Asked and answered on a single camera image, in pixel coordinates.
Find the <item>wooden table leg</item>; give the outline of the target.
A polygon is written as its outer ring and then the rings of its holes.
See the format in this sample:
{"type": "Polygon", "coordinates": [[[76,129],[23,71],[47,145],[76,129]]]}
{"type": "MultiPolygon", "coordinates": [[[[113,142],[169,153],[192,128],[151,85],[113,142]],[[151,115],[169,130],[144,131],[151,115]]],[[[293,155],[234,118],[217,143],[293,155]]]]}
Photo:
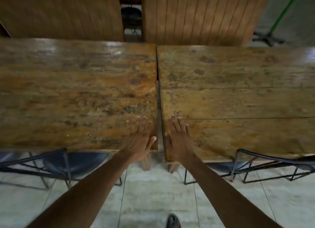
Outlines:
{"type": "Polygon", "coordinates": [[[181,165],[180,162],[178,161],[167,162],[166,164],[167,164],[167,171],[171,174],[176,172],[179,166],[181,165]]]}
{"type": "Polygon", "coordinates": [[[151,159],[150,159],[150,154],[146,155],[142,160],[141,160],[141,166],[143,171],[149,171],[151,167],[151,159]]]}

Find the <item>person's right forearm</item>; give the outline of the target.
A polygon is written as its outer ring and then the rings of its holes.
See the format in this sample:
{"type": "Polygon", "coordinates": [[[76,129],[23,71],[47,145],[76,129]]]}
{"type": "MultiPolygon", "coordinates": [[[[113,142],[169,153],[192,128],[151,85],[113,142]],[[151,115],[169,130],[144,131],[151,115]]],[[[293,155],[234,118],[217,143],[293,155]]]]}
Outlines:
{"type": "Polygon", "coordinates": [[[195,178],[225,228],[283,228],[195,154],[188,153],[178,161],[195,178]]]}

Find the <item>wooden slat partition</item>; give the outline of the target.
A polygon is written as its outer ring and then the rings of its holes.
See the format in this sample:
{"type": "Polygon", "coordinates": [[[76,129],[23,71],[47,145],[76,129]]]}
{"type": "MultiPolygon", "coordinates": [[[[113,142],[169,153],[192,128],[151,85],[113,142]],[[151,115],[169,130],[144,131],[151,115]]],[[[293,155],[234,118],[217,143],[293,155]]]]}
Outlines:
{"type": "Polygon", "coordinates": [[[0,0],[12,38],[124,42],[119,0],[0,0]]]}
{"type": "Polygon", "coordinates": [[[246,46],[268,0],[143,0],[142,37],[156,45],[246,46]]]}

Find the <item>green pole with black base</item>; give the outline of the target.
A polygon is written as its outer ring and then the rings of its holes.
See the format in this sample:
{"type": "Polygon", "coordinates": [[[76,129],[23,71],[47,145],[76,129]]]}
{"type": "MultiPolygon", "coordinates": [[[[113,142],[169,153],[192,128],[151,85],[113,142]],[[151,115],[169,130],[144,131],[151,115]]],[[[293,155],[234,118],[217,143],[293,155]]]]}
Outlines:
{"type": "Polygon", "coordinates": [[[287,5],[282,10],[282,12],[280,13],[280,15],[278,16],[278,18],[276,19],[276,21],[274,22],[274,24],[272,25],[272,27],[270,28],[270,30],[267,33],[264,34],[261,32],[254,31],[254,33],[253,33],[254,38],[252,38],[252,42],[261,42],[261,43],[266,44],[268,47],[273,47],[275,44],[278,44],[278,45],[284,44],[285,40],[275,37],[273,35],[273,32],[276,30],[279,23],[281,22],[281,20],[283,19],[283,17],[285,16],[285,14],[287,13],[289,8],[292,6],[292,4],[295,1],[296,0],[290,0],[287,3],[287,5]]]}

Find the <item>person's left hand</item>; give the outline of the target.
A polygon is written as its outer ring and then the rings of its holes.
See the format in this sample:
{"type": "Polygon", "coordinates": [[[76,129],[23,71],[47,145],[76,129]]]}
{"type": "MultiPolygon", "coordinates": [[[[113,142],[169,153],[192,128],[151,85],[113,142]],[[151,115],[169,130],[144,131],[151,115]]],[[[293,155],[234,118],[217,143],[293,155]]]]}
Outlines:
{"type": "Polygon", "coordinates": [[[138,117],[131,126],[131,134],[123,144],[123,156],[129,164],[142,160],[149,154],[147,143],[152,136],[153,123],[146,116],[138,117]]]}

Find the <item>person's left forearm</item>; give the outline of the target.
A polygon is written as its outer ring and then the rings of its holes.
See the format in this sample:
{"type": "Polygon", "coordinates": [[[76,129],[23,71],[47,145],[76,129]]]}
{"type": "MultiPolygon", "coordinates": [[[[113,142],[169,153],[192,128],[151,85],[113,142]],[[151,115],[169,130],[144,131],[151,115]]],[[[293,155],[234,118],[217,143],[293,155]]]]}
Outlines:
{"type": "Polygon", "coordinates": [[[26,228],[90,228],[124,170],[141,153],[119,152],[61,195],[26,228]]]}

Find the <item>black metal frame chair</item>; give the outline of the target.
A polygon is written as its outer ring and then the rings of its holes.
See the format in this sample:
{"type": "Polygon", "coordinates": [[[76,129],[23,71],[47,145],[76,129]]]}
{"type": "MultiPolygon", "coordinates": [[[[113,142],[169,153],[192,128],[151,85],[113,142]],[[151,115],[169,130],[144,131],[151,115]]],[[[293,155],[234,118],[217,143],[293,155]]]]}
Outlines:
{"type": "Polygon", "coordinates": [[[205,164],[209,168],[223,173],[223,175],[220,175],[222,178],[230,177],[232,182],[234,181],[236,175],[244,174],[244,178],[242,180],[244,184],[281,178],[286,178],[292,182],[308,175],[315,174],[315,154],[304,155],[298,158],[282,158],[238,149],[231,162],[206,162],[205,164]],[[290,166],[295,167],[293,173],[291,174],[250,181],[247,180],[247,176],[250,172],[285,168],[290,166]]]}
{"type": "Polygon", "coordinates": [[[19,152],[0,152],[0,173],[39,177],[46,189],[45,178],[63,180],[68,188],[73,181],[90,174],[106,162],[110,153],[67,152],[66,148],[22,157],[19,152]]]}

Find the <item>black chair with round seat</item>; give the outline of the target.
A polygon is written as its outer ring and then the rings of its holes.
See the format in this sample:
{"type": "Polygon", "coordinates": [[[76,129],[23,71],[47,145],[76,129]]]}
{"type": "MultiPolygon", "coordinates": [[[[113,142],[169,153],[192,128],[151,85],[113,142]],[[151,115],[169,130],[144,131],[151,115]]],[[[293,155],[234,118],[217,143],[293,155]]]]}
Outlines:
{"type": "Polygon", "coordinates": [[[129,29],[138,38],[142,36],[142,12],[140,9],[132,6],[122,7],[121,16],[123,30],[129,29]]]}

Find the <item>black sandal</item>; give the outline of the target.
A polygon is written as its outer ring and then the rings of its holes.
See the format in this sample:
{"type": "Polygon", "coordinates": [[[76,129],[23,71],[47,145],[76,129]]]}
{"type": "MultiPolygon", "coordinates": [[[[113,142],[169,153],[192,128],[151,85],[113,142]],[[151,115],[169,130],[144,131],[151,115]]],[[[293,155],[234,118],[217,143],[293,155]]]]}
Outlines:
{"type": "Polygon", "coordinates": [[[179,218],[175,214],[169,214],[165,228],[182,228],[179,218]]]}

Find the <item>person's right hand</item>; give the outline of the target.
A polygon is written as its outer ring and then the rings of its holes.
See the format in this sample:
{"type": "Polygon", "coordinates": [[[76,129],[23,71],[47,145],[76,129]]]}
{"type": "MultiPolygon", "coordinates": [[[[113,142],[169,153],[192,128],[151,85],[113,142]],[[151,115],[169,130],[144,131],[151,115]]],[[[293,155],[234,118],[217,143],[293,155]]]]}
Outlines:
{"type": "Polygon", "coordinates": [[[168,150],[172,159],[186,166],[195,156],[194,144],[190,133],[190,127],[181,117],[171,115],[167,119],[168,131],[171,135],[172,150],[168,150]]]}

